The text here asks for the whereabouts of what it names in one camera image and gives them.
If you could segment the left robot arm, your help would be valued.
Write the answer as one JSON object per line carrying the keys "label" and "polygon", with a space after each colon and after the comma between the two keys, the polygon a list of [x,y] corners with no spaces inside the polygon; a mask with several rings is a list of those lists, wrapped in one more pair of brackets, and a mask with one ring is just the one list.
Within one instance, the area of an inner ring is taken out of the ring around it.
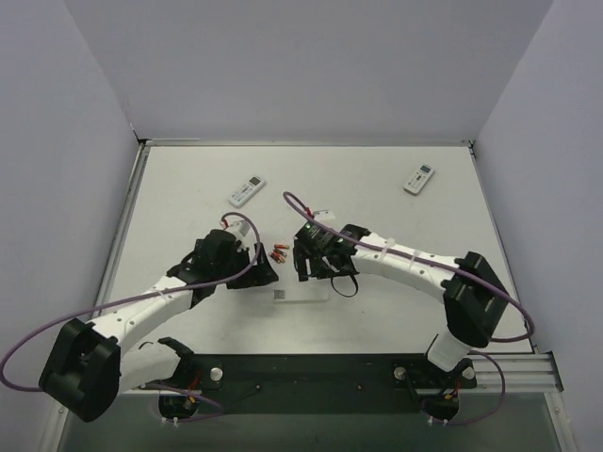
{"label": "left robot arm", "polygon": [[259,232],[246,220],[214,229],[146,292],[58,332],[39,379],[40,389],[84,422],[104,414],[116,397],[148,382],[172,387],[190,382],[189,350],[172,339],[142,340],[171,318],[193,309],[223,285],[229,290],[265,286],[279,279]]}

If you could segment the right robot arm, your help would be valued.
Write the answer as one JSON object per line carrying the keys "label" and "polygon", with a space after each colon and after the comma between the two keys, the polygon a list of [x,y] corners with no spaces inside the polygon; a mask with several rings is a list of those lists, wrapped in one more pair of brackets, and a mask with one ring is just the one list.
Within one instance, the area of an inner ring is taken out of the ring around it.
{"label": "right robot arm", "polygon": [[508,292],[480,254],[429,254],[353,224],[336,234],[306,222],[294,235],[294,266],[301,282],[373,275],[442,303],[447,327],[429,345],[426,358],[445,372],[470,349],[489,345],[508,305]]}

